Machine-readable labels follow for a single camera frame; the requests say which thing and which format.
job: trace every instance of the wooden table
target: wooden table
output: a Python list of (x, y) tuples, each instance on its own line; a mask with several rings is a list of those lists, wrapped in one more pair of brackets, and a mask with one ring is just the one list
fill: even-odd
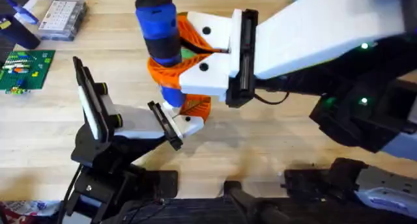
[[(106, 82), (117, 104), (162, 101), (147, 72), (148, 53), (134, 14), (135, 0), (87, 0), (90, 11), (73, 42), (42, 42), (56, 49), (44, 88), (0, 97), (0, 200), (62, 199), (76, 170), (74, 137), (83, 124), (72, 56)], [(259, 11), (264, 21), (291, 0), (174, 0), (179, 12), (231, 16), (234, 8)], [(34, 11), (45, 14), (48, 2)], [(268, 100), (282, 94), (262, 93)], [(278, 106), (252, 100), (241, 109), (214, 101), (206, 126), (175, 152), (168, 144), (137, 161), (148, 169), (180, 172), (179, 198), (215, 197), (226, 178), (241, 179), (254, 195), (282, 196), (287, 168), (326, 168), (336, 157), (363, 160), (417, 177), (414, 161), (338, 145), (308, 118), (317, 97), (291, 94)]]

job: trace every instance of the plastic container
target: plastic container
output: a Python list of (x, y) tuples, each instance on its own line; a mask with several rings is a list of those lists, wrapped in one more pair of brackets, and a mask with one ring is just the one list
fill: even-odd
[(86, 13), (85, 0), (51, 0), (38, 35), (43, 40), (73, 41)]

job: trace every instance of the circuit board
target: circuit board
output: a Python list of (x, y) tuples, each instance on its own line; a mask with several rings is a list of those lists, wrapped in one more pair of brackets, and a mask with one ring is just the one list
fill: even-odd
[(0, 69), (0, 90), (21, 85), (25, 90), (41, 89), (55, 51), (12, 51)]

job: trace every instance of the white plastic part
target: white plastic part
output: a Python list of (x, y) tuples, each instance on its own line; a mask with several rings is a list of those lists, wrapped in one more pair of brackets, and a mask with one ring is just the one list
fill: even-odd
[(79, 96), (79, 100), (81, 101), (81, 105), (83, 106), (85, 116), (87, 117), (87, 121), (91, 129), (91, 133), (93, 134), (94, 139), (97, 140), (98, 139), (98, 123), (96, 119), (93, 117), (93, 111), (91, 110), (91, 107), (88, 103), (88, 100), (84, 93), (83, 88), (80, 86), (78, 86), (78, 96)]
[(180, 115), (179, 110), (168, 102), (162, 104), (162, 111), (180, 139), (184, 139), (203, 128), (204, 120), (201, 117), (190, 116), (190, 120), (186, 120), (188, 116)]
[[(208, 65), (207, 71), (200, 64)], [(223, 96), (229, 88), (230, 54), (213, 53), (180, 75), (181, 92)]]
[(404, 32), (400, 0), (297, 0), (257, 26), (255, 75), (286, 74)]
[[(231, 19), (223, 16), (215, 16), (200, 12), (188, 12), (188, 21), (201, 37), (214, 49), (229, 48), (231, 33)], [(210, 34), (205, 35), (203, 28), (209, 27)]]
[(204, 120), (201, 117), (189, 117), (189, 121), (186, 120), (187, 116), (179, 115), (173, 120), (177, 125), (177, 128), (182, 133), (182, 138), (186, 138), (195, 132), (203, 129)]
[(123, 119), (123, 127), (115, 130), (115, 135), (129, 139), (157, 139), (164, 131), (150, 109), (115, 105)]
[(232, 31), (230, 34), (229, 52), (230, 67), (229, 76), (236, 77), (240, 64), (240, 33), (242, 30), (242, 10), (235, 9), (232, 15)]

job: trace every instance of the black bracket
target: black bracket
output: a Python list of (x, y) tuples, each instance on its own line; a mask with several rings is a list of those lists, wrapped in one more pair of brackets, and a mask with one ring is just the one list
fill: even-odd
[(169, 123), (167, 117), (162, 111), (161, 105), (159, 103), (154, 103), (153, 101), (151, 101), (148, 103), (148, 106), (152, 110), (156, 117), (156, 120), (158, 120), (160, 126), (164, 130), (165, 138), (168, 140), (168, 142), (175, 150), (180, 150), (182, 140), (178, 137), (177, 133), (175, 133), (174, 128)]
[(226, 92), (226, 104), (229, 107), (241, 107), (253, 99), (255, 94), (255, 38), (258, 25), (258, 11), (245, 10), (242, 13), (242, 29), (240, 33), (239, 73), (229, 79)]

